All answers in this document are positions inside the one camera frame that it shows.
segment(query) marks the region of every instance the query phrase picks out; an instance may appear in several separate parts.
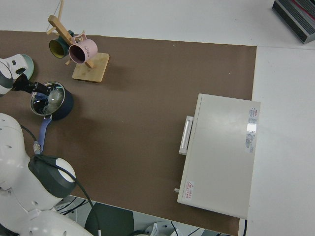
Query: brown tabletop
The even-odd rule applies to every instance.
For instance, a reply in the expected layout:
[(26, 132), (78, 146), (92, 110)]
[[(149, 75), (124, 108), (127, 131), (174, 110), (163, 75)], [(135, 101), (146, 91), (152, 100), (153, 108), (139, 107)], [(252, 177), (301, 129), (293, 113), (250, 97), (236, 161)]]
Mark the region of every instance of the brown tabletop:
[[(74, 98), (47, 130), (44, 154), (62, 157), (95, 201), (237, 235), (239, 219), (177, 203), (185, 157), (178, 154), (199, 93), (251, 100), (256, 47), (90, 36), (110, 61), (100, 84), (72, 79), (74, 63), (55, 58), (54, 34), (0, 31), (0, 58), (30, 56), (32, 80), (58, 81)], [(38, 136), (43, 117), (31, 95), (10, 91), (6, 113)], [(24, 133), (32, 155), (32, 139)], [(84, 197), (79, 188), (73, 195)]]

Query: pot handle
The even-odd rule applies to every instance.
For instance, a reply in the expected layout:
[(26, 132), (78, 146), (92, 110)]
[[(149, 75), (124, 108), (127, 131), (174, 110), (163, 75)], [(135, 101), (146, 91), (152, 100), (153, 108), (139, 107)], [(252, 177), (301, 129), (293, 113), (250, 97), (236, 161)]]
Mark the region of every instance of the pot handle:
[(43, 122), (41, 123), (40, 130), (39, 130), (39, 137), (38, 137), (38, 143), (40, 145), (40, 153), (44, 150), (44, 143), (45, 143), (45, 136), (46, 136), (46, 130), (47, 126), (52, 121), (52, 115), (45, 116)]

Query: warning label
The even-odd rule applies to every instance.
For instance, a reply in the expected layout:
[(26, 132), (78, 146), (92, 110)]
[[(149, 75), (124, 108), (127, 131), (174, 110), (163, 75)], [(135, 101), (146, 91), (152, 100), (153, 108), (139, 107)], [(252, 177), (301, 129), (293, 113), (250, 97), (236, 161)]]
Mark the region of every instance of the warning label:
[(191, 200), (193, 192), (193, 181), (186, 181), (185, 191), (184, 191), (184, 200)]

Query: wooden dowel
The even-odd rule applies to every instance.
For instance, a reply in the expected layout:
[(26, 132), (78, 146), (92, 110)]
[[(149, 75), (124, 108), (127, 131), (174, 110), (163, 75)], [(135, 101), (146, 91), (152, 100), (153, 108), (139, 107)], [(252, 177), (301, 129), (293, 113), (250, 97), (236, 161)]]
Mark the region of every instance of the wooden dowel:
[(54, 31), (55, 29), (56, 29), (56, 27), (52, 27), (50, 30), (48, 30), (48, 31), (46, 32), (46, 34), (51, 34), (51, 32)]
[(62, 14), (62, 12), (63, 12), (63, 4), (64, 4), (64, 0), (61, 0), (60, 8), (59, 8), (59, 13), (58, 13), (58, 19), (59, 19), (59, 20), (61, 19), (61, 14)]

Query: black cable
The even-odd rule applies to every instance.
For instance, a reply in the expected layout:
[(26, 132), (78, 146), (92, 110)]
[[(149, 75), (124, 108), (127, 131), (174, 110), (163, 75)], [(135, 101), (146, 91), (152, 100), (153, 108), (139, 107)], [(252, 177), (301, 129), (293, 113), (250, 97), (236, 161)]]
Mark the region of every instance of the black cable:
[(172, 226), (173, 226), (173, 228), (174, 228), (174, 230), (175, 230), (176, 235), (178, 236), (177, 230), (176, 230), (176, 228), (175, 228), (175, 226), (174, 226), (174, 224), (173, 224), (172, 221), (171, 221), (171, 224), (172, 224)]
[(70, 210), (66, 210), (65, 213), (63, 215), (68, 215), (70, 212), (73, 212), (74, 210), (76, 210), (77, 208), (87, 204), (89, 202), (85, 202), (85, 200), (83, 202), (81, 202), (79, 205), (77, 205), (76, 207), (70, 209)]
[(193, 233), (195, 233), (197, 230), (199, 230), (200, 228), (198, 228), (198, 229), (196, 229), (195, 231), (193, 231), (193, 232), (191, 232), (189, 235), (187, 235), (187, 236), (190, 236), (190, 235), (192, 235)]
[(73, 203), (74, 200), (76, 200), (76, 199), (77, 199), (77, 197), (75, 197), (69, 204), (65, 205), (64, 207), (62, 207), (62, 208), (60, 208), (60, 209), (58, 209), (58, 210), (56, 210), (56, 211), (60, 211), (60, 210), (63, 210), (63, 209), (65, 209), (65, 208), (67, 208), (67, 207), (70, 206), (71, 203)]
[(245, 220), (245, 227), (244, 227), (244, 233), (243, 233), (243, 236), (246, 235), (246, 230), (247, 230), (247, 220)]
[(82, 184), (77, 180), (76, 177), (74, 177), (69, 171), (65, 170), (64, 168), (60, 167), (60, 166), (57, 166), (57, 165), (54, 165), (54, 164), (50, 164), (49, 162), (47, 162), (46, 160), (44, 160), (42, 158), (42, 156), (44, 155), (35, 155), (34, 157), (37, 157), (40, 161), (44, 162), (46, 165), (49, 165), (51, 167), (54, 167), (58, 170), (61, 170), (62, 172), (66, 173), (68, 176), (71, 177), (71, 179), (73, 179), (73, 181), (75, 181), (77, 183), (77, 185), (80, 187), (80, 189), (82, 190), (82, 192), (84, 193), (84, 195), (86, 196), (86, 198), (88, 199), (90, 205), (91, 205), (91, 208), (92, 208), (92, 211), (95, 215), (95, 218), (96, 218), (96, 222), (97, 222), (97, 227), (98, 227), (98, 230), (100, 231), (100, 224), (99, 224), (99, 220), (98, 220), (98, 216), (97, 216), (97, 213), (93, 207), (93, 203), (88, 195), (88, 193), (85, 191), (84, 187), (82, 186)]
[(27, 132), (31, 135), (31, 137), (34, 139), (35, 142), (37, 141), (35, 135), (34, 135), (29, 129), (27, 129), (25, 126), (23, 126), (23, 125), (21, 125), (21, 124), (20, 124), (20, 127), (21, 127), (22, 129), (24, 129), (25, 131), (27, 131)]

